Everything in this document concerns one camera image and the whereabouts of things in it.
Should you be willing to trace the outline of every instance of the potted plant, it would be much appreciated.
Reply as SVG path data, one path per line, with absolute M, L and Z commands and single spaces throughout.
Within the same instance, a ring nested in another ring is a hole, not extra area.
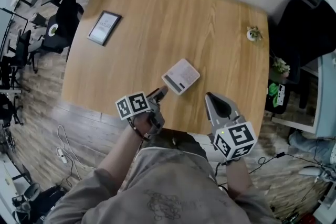
M 246 36 L 248 40 L 257 42 L 263 39 L 258 26 L 248 26 Z
M 283 78 L 287 78 L 289 76 L 290 67 L 281 58 L 274 57 L 273 68 L 277 73 L 281 74 Z

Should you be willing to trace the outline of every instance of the framed sign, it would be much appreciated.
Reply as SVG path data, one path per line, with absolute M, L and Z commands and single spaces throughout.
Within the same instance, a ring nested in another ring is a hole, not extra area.
M 103 10 L 94 27 L 90 31 L 88 39 L 103 46 L 120 19 L 120 15 Z

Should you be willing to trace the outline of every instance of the extension cord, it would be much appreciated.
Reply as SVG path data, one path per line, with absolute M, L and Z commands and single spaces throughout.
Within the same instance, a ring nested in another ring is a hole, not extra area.
M 65 157 L 62 148 L 58 148 L 58 149 L 57 149 L 57 156 L 58 156 L 59 158 L 61 158 L 61 160 L 62 160 L 62 162 L 63 162 L 64 164 L 67 164 L 67 163 L 68 163 L 68 160 L 67 160 L 67 158 Z

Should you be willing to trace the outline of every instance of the floor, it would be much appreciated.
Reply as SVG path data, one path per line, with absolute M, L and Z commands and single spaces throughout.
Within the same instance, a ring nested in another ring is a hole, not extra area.
M 88 0 L 77 0 L 84 8 Z M 30 17 L 39 12 L 50 17 L 56 12 L 51 4 L 40 6 L 41 0 L 33 8 L 21 4 L 16 10 L 19 14 Z M 17 32 L 22 28 L 23 20 L 17 19 L 11 26 L 9 38 L 16 39 Z M 44 34 L 45 28 L 33 29 L 33 40 Z M 66 67 L 67 50 L 59 54 L 49 53 L 37 56 L 38 73 L 34 74 L 31 66 L 26 66 L 22 73 L 22 82 L 26 90 L 20 95 L 20 103 L 24 106 L 19 117 L 24 125 L 10 127 L 16 141 L 16 152 L 11 156 L 18 167 L 23 164 L 30 171 L 35 182 L 43 189 L 60 183 L 70 174 L 71 163 L 63 164 L 56 156 L 56 147 L 61 146 L 57 137 L 58 126 L 64 126 L 69 143 L 79 160 L 87 166 L 97 166 L 114 146 L 124 124 L 115 117 L 96 111 L 85 110 L 61 100 L 62 82 Z M 308 105 L 306 110 L 296 109 L 298 97 L 290 98 L 290 112 L 304 117 L 313 108 Z M 257 168 L 258 160 L 265 157 L 270 159 L 277 153 L 285 152 L 298 157 L 312 160 L 312 156 L 288 146 L 287 135 L 289 128 L 272 123 L 271 114 L 265 111 L 259 140 L 250 155 L 245 160 L 250 170 Z M 63 130 L 60 137 L 65 142 Z M 265 194 L 269 204 L 275 208 L 276 217 L 283 219 L 293 211 L 304 213 L 316 206 L 327 188 L 326 183 L 317 182 L 313 177 L 298 175 L 307 162 L 284 156 L 274 159 L 258 171 L 251 174 L 255 185 Z M 77 165 L 80 177 L 84 177 L 91 169 Z M 69 177 L 71 184 L 78 181 L 73 169 Z M 225 167 L 220 166 L 218 182 L 226 182 Z

